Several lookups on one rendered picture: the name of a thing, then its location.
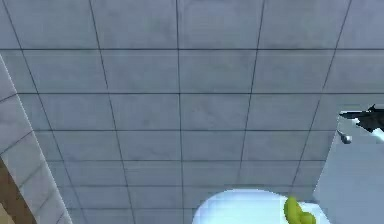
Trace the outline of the black tap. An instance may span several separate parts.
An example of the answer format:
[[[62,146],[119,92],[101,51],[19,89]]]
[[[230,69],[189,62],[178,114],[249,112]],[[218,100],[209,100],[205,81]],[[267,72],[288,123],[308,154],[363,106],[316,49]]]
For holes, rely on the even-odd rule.
[[[376,129],[384,132],[384,108],[376,108],[372,105],[365,111],[340,112],[339,115],[346,119],[357,119],[357,126],[372,133]]]

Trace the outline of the white round bathtub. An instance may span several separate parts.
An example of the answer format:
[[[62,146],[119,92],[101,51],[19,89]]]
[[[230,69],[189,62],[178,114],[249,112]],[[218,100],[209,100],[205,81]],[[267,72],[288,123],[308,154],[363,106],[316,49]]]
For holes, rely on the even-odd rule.
[[[287,199],[257,188],[227,189],[205,199],[191,224],[289,224],[284,214]]]

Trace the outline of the pale grey cabinet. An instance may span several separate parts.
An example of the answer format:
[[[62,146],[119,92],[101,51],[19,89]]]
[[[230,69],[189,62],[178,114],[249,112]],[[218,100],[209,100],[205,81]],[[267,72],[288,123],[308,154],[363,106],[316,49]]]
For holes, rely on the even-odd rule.
[[[339,117],[313,196],[331,224],[384,224],[384,135]],[[337,131],[352,137],[343,144]]]

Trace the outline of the yellow-green soap bottle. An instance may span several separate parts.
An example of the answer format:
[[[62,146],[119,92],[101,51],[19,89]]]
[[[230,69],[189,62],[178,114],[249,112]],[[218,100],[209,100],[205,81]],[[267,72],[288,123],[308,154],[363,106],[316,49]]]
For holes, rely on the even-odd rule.
[[[283,211],[288,224],[317,224],[315,216],[310,212],[303,211],[293,196],[286,199]]]

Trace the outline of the silver cabinet knob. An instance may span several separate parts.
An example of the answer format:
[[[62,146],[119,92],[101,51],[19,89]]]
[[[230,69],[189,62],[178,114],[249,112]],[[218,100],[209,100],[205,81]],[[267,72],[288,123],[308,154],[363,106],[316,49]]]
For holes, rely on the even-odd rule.
[[[350,144],[352,142],[352,137],[349,135],[346,135],[345,133],[341,131],[337,131],[338,135],[340,136],[340,140],[343,144]]]

